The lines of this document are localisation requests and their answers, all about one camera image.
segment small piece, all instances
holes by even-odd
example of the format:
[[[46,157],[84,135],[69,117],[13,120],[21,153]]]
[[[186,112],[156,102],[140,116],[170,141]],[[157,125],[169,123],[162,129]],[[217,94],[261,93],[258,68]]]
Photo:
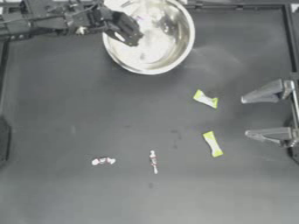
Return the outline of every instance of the small piece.
[[[116,160],[110,157],[100,157],[100,158],[94,158],[90,161],[92,165],[104,165],[104,164],[109,164],[112,165],[116,162]]]
[[[220,146],[217,144],[216,137],[213,135],[213,132],[209,131],[205,134],[202,134],[204,140],[206,141],[209,148],[210,148],[210,155],[216,158],[222,155],[222,151],[220,149]]]
[[[150,158],[150,166],[153,167],[153,174],[157,174],[157,168],[156,168],[157,161],[156,161],[156,156],[154,156],[153,150],[150,150],[149,158]]]
[[[205,105],[210,106],[212,108],[217,108],[218,106],[218,98],[209,98],[198,89],[194,93],[194,96],[192,97],[192,99],[196,102],[201,102]]]

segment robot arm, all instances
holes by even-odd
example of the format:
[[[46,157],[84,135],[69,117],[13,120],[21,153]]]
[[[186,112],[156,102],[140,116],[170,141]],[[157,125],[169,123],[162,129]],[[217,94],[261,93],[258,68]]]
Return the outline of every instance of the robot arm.
[[[0,17],[0,38],[28,39],[34,35],[58,35],[105,32],[129,46],[137,46],[142,37],[136,21],[122,12],[112,11],[102,0],[22,0],[14,7],[4,6]]]

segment green object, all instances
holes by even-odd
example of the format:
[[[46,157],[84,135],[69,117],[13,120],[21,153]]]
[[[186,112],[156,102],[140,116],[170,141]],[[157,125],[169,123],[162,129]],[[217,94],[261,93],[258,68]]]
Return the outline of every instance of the green object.
[[[194,93],[194,96],[192,97],[192,99],[196,102],[201,102],[205,105],[210,106],[212,108],[217,108],[218,106],[218,98],[209,98],[198,89]]]
[[[220,146],[217,144],[217,140],[216,137],[213,135],[213,132],[209,131],[205,134],[202,134],[202,137],[209,145],[210,148],[210,155],[216,158],[220,157],[222,155],[222,151],[220,149]]]

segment black table surface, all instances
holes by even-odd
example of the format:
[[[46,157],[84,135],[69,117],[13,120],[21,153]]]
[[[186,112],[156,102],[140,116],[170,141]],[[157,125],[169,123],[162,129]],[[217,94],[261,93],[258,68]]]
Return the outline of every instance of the black table surface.
[[[240,104],[291,71],[280,11],[192,16],[190,55],[162,75],[124,71],[100,36],[10,44],[1,224],[297,221],[299,166],[283,149],[244,137],[284,124],[289,101]],[[197,88],[218,97],[216,110],[192,100]],[[210,157],[209,130],[222,157]],[[92,166],[102,156],[116,163]]]

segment metal bowl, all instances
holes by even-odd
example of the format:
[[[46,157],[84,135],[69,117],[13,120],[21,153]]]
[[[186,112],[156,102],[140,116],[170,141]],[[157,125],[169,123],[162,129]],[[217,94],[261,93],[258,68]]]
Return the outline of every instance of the metal bowl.
[[[104,46],[113,61],[137,74],[161,74],[188,56],[194,40],[189,12],[174,0],[126,2],[121,11],[136,19],[144,34],[138,46],[126,46],[102,34]]]

